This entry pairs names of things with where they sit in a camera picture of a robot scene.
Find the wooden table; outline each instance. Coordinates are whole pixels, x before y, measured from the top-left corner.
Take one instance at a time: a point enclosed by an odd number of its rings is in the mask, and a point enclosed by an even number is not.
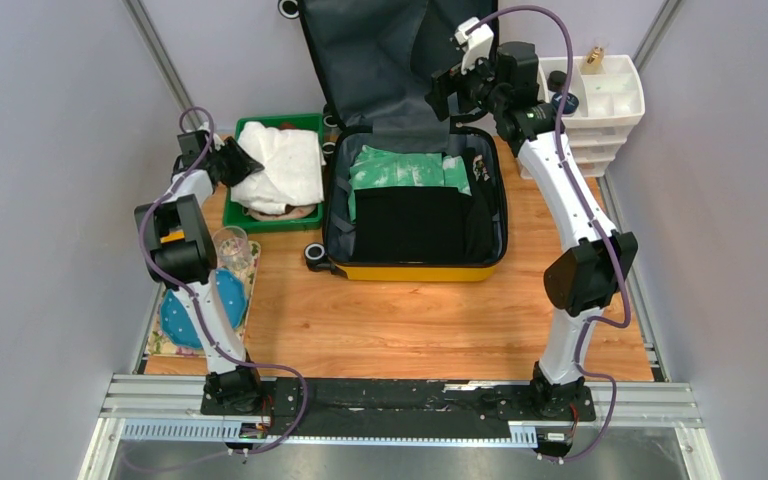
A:
[[[251,235],[263,247],[246,347],[256,362],[313,377],[530,379],[546,346],[552,306],[543,270],[561,253],[558,233],[533,181],[498,141],[508,197],[508,251],[481,283],[353,282],[312,273],[304,247],[321,232]],[[588,182],[598,195],[595,181]],[[225,190],[204,204],[211,232],[222,226]],[[606,316],[621,319],[615,298]],[[596,327],[588,368],[618,380],[651,381],[637,321]],[[201,375],[202,358],[151,357],[149,374]],[[287,375],[265,370],[264,375]]]

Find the open suitcase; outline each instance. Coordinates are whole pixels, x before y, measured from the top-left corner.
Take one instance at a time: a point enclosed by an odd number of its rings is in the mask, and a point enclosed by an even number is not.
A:
[[[323,223],[327,268],[319,269],[350,280],[475,282],[488,278],[505,254],[508,237],[495,143],[487,132],[462,126],[479,115],[466,112],[453,116],[451,122],[440,122],[424,97],[431,89],[432,74],[460,61],[450,40],[457,26],[495,11],[497,2],[304,0],[299,7],[319,82],[342,130],[327,183]],[[498,30],[496,22],[491,27]],[[454,96],[451,100],[451,111],[456,112]],[[369,235],[363,232],[369,229],[361,231],[360,221],[355,225],[349,220],[349,168],[364,145],[398,153],[465,154],[467,175],[483,176],[484,191],[490,192],[483,197],[492,206],[484,244],[489,242],[492,248],[482,250],[486,254],[481,258],[454,262],[368,256],[359,260],[357,250],[368,242]],[[476,160],[470,166],[466,157],[472,154]],[[468,228],[464,231],[473,233]]]

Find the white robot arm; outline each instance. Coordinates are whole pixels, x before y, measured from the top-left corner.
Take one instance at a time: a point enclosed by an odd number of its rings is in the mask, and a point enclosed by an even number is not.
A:
[[[229,187],[236,185],[263,166],[233,139],[226,141],[220,150],[214,148],[214,140],[204,131],[179,135],[178,142],[182,155],[176,161],[172,186],[161,197],[165,200],[156,206],[142,205],[134,210],[138,226],[151,212],[142,238],[145,254],[176,281],[161,278],[147,264],[149,273],[155,281],[166,285],[192,320],[207,357],[205,398],[220,408],[236,412],[255,410],[260,408],[257,403],[260,380],[255,369],[232,361],[249,362],[249,357],[231,328],[219,295],[216,249],[201,208],[219,182]],[[198,168],[189,171],[200,155],[203,160],[196,165]],[[198,298],[200,318],[191,295]]]
[[[593,212],[593,219],[609,233],[623,274],[628,273],[637,252],[637,241],[630,232],[617,232],[587,187],[569,148],[561,135],[565,163],[555,143],[555,108],[537,100],[538,58],[534,45],[508,42],[500,45],[495,58],[488,54],[493,32],[486,24],[471,33],[478,23],[469,19],[458,27],[455,40],[464,55],[459,65],[433,77],[432,91],[426,100],[442,121],[448,118],[448,97],[458,94],[462,111],[479,108],[493,115],[496,130],[516,154],[540,189],[560,234],[564,253],[544,273],[544,286],[555,307],[546,350],[534,368],[534,379],[541,414],[547,417],[569,408],[572,398],[580,397],[584,379],[576,366],[579,343],[583,362],[590,342],[581,331],[588,318],[601,315],[618,289],[618,280],[600,236],[582,202]],[[573,188],[576,182],[583,194]]]

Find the blue plate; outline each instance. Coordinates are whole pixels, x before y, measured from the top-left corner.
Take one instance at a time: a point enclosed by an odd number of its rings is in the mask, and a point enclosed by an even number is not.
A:
[[[216,270],[216,283],[219,287],[219,298],[225,306],[225,314],[228,315],[231,328],[236,329],[243,323],[243,316],[248,307],[243,283],[224,268]],[[187,310],[171,290],[166,291],[163,303],[160,305],[160,328],[176,346],[197,350],[202,348]]]

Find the floral placemat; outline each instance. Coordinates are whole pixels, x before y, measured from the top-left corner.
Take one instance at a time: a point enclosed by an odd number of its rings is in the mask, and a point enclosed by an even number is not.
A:
[[[248,323],[252,293],[254,292],[254,281],[257,278],[257,265],[260,263],[260,244],[250,240],[249,245],[252,249],[253,261],[251,265],[249,265],[244,271],[231,270],[234,276],[236,276],[243,283],[243,288],[246,292],[246,299],[248,300],[246,313],[243,315],[243,321],[240,322],[240,326],[235,330],[237,335],[240,336],[241,341],[246,332],[246,323]],[[163,330],[160,327],[160,305],[163,303],[162,300],[165,295],[165,291],[161,292],[161,301],[157,302],[157,306],[154,310],[154,321],[152,322],[151,333],[149,334],[148,342],[146,343],[146,354],[165,357],[203,357],[204,350],[179,347],[172,343],[169,337],[163,333]]]

